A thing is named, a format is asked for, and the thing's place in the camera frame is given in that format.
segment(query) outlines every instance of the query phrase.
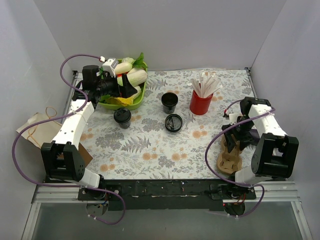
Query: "black lid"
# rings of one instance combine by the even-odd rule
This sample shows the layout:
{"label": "black lid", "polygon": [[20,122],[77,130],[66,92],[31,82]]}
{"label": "black lid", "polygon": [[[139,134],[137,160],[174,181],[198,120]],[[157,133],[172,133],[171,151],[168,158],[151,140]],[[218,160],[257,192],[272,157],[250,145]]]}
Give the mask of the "black lid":
{"label": "black lid", "polygon": [[118,124],[124,124],[131,119],[131,112],[125,107],[120,107],[115,110],[113,118]]}
{"label": "black lid", "polygon": [[182,127],[182,118],[177,114],[170,114],[165,119],[165,128],[169,132],[178,132]]}
{"label": "black lid", "polygon": [[167,92],[162,95],[161,102],[166,107],[173,107],[178,103],[178,96],[173,92]]}

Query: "cable connector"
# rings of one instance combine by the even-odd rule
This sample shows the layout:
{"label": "cable connector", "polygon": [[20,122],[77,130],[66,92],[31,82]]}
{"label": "cable connector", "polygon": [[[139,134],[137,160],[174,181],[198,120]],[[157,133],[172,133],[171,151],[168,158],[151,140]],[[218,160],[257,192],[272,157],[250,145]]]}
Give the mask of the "cable connector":
{"label": "cable connector", "polygon": [[105,71],[110,73],[112,78],[116,77],[115,68],[118,65],[118,60],[115,58],[109,58],[102,64],[102,67]]}
{"label": "cable connector", "polygon": [[105,63],[106,62],[106,58],[104,56],[100,56],[99,61],[102,62],[102,63]]}
{"label": "cable connector", "polygon": [[225,119],[229,119],[229,115],[227,114],[227,109],[224,110],[224,112],[223,112],[223,117],[224,117]]}

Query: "black base bar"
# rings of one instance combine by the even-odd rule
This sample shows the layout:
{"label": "black base bar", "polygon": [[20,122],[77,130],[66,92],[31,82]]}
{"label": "black base bar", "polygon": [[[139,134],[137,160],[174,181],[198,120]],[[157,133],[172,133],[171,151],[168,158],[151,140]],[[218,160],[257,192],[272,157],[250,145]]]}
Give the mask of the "black base bar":
{"label": "black base bar", "polygon": [[[232,199],[228,184],[220,179],[152,179],[152,180],[104,180],[103,187],[118,193],[128,210],[144,209],[208,209],[223,211],[223,200]],[[94,201],[97,191],[79,190],[79,201]],[[120,211],[122,203],[115,195],[108,195],[108,210]],[[246,199],[256,199],[248,191]]]}

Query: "glass panel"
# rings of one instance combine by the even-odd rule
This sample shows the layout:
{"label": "glass panel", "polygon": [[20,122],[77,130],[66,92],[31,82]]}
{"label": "glass panel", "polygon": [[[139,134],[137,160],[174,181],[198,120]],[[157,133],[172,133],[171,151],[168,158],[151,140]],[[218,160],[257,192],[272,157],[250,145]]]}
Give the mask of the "glass panel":
{"label": "glass panel", "polygon": [[[254,204],[246,203],[246,208]],[[120,212],[106,212],[102,217],[111,221],[119,216]],[[302,236],[290,202],[263,202],[240,219],[205,210],[128,210],[122,222],[112,226],[89,218],[86,204],[43,203],[32,239],[300,240]]]}

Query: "floral tablecloth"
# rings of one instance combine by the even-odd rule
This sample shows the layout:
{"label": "floral tablecloth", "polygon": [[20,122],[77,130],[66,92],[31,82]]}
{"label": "floral tablecloth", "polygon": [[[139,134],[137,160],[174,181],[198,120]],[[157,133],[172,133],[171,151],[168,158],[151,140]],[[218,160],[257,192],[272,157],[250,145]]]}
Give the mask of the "floral tablecloth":
{"label": "floral tablecloth", "polygon": [[[222,89],[212,98],[205,115],[194,115],[189,109],[193,90],[188,82],[198,78],[199,71],[149,71],[143,103],[131,111],[128,129],[114,121],[114,111],[98,105],[81,136],[82,145],[93,156],[87,168],[105,179],[216,178],[206,166],[205,150],[222,125],[228,124],[223,118],[224,109],[235,100],[253,96],[253,91],[245,70],[215,70]],[[183,126],[177,133],[165,128],[167,114],[162,110],[161,96],[167,92],[179,98],[174,113],[182,117]],[[240,111],[239,105],[234,111]],[[218,139],[208,154],[215,169],[220,151]],[[242,152],[243,168],[250,164],[253,152],[252,146]]]}

